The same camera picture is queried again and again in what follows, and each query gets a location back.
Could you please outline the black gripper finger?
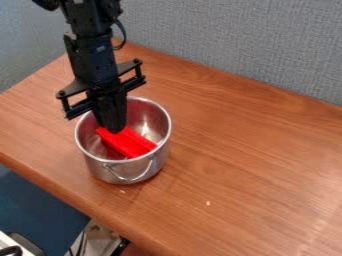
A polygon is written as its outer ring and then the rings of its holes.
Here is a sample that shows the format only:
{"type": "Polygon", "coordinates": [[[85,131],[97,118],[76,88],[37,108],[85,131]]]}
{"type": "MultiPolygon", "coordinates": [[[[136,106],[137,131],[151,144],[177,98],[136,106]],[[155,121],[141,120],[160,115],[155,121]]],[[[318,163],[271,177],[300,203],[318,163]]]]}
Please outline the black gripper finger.
{"type": "Polygon", "coordinates": [[[101,127],[107,128],[109,132],[116,132],[115,123],[115,100],[111,95],[96,97],[92,102],[92,112],[96,117],[97,123],[101,127]]]}
{"type": "Polygon", "coordinates": [[[124,90],[117,91],[113,97],[113,128],[112,132],[119,133],[127,124],[127,92],[124,90]]]}

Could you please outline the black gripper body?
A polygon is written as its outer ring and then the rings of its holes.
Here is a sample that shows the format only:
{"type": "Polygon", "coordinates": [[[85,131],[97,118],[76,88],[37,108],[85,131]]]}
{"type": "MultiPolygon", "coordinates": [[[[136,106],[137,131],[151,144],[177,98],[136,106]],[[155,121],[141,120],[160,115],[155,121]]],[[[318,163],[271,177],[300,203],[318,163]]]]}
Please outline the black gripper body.
{"type": "Polygon", "coordinates": [[[77,38],[64,34],[64,44],[75,80],[57,93],[64,117],[71,120],[92,111],[96,97],[133,90],[145,83],[139,59],[116,63],[111,34],[77,38]]]}

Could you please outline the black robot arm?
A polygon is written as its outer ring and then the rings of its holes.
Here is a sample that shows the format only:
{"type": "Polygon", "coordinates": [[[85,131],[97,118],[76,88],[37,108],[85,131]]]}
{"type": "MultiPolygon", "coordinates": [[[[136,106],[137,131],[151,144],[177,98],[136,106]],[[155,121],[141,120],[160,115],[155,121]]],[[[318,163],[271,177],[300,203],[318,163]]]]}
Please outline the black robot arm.
{"type": "Polygon", "coordinates": [[[75,80],[57,93],[68,120],[87,111],[111,133],[127,125],[127,93],[145,83],[139,59],[116,63],[115,50],[127,34],[120,0],[32,0],[43,9],[60,9],[71,32],[64,44],[75,80]]]}

